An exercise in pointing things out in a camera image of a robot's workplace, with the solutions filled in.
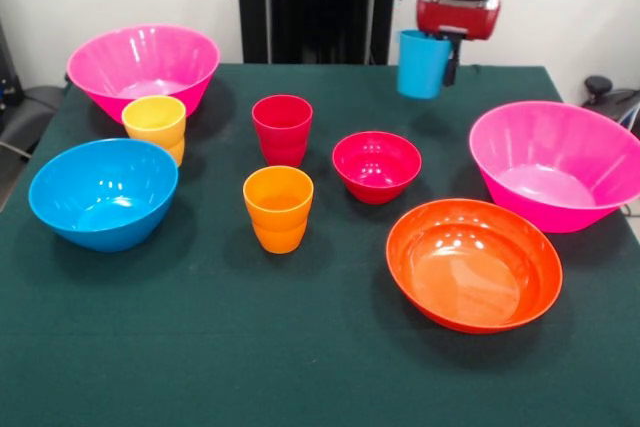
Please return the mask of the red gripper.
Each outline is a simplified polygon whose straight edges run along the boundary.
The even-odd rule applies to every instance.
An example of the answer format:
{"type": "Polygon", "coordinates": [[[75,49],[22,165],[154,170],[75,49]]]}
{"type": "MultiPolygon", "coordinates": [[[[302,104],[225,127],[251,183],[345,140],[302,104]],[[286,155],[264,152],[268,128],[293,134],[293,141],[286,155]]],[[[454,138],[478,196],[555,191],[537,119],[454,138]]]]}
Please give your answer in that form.
{"type": "Polygon", "coordinates": [[[460,63],[462,42],[488,40],[500,13],[500,0],[417,0],[416,23],[427,39],[448,41],[450,53],[443,86],[453,86],[460,63]]]}

